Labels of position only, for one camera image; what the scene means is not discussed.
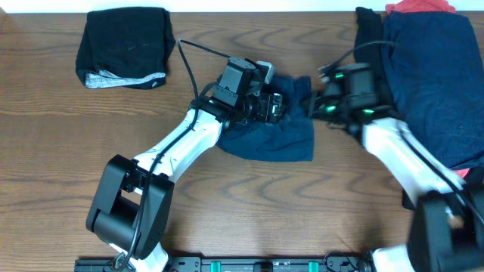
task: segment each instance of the blue cloth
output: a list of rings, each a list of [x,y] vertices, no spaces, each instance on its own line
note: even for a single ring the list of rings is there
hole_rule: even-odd
[[[382,47],[386,77],[415,137],[446,167],[484,165],[484,70],[469,20],[446,12],[392,12]]]
[[[299,102],[311,93],[308,76],[292,79],[274,76],[265,86],[269,92],[283,94],[290,102],[286,115],[278,124],[249,121],[237,124],[222,135],[217,145],[230,154],[244,159],[266,162],[312,161],[315,131],[312,120],[306,118]]]

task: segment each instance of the green light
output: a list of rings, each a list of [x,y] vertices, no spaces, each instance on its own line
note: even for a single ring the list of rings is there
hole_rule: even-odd
[[[327,113],[331,113],[332,111],[334,111],[336,109],[336,106],[329,106],[326,108],[326,112]]]

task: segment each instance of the black cloth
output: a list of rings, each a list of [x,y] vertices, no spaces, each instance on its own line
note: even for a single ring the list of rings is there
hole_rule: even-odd
[[[382,61],[414,136],[446,167],[484,165],[484,69],[469,20],[446,12],[392,12]]]
[[[244,159],[267,162],[312,161],[315,132],[312,120],[306,117],[299,102],[311,94],[311,79],[274,76],[265,86],[269,92],[283,94],[289,109],[278,124],[249,121],[237,124],[222,135],[217,145],[230,154]]]
[[[383,39],[383,22],[381,15],[376,14],[373,10],[357,7],[356,23],[358,31],[356,33],[355,47],[367,42],[381,41]],[[379,45],[369,45],[358,49],[353,53],[357,63],[368,63],[373,70],[375,79],[375,92],[378,94],[380,102],[386,105],[392,105],[392,93],[386,82],[385,70],[381,59]]]
[[[159,87],[174,46],[169,12],[163,8],[89,12],[76,74],[88,88]]]

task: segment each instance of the white background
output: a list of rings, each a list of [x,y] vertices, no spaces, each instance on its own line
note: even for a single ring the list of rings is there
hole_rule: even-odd
[[[354,11],[362,6],[384,11],[400,0],[0,0],[7,13],[89,12],[134,6],[162,7],[171,12],[210,11]],[[484,0],[449,0],[458,11],[482,11]]]

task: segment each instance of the wood grain surface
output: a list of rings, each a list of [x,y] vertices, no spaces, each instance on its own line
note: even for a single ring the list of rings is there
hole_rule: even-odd
[[[481,48],[484,15],[466,14]],[[167,84],[88,90],[74,72],[85,14],[0,20],[0,271],[69,271],[114,251],[85,229],[107,161],[144,152],[185,116],[192,87],[175,49]],[[272,62],[313,78],[349,50],[353,13],[172,14],[176,38]],[[199,88],[226,60],[186,47]],[[323,255],[406,240],[411,213],[385,167],[340,131],[315,123],[313,162],[205,152],[175,187],[168,252],[205,256]]]

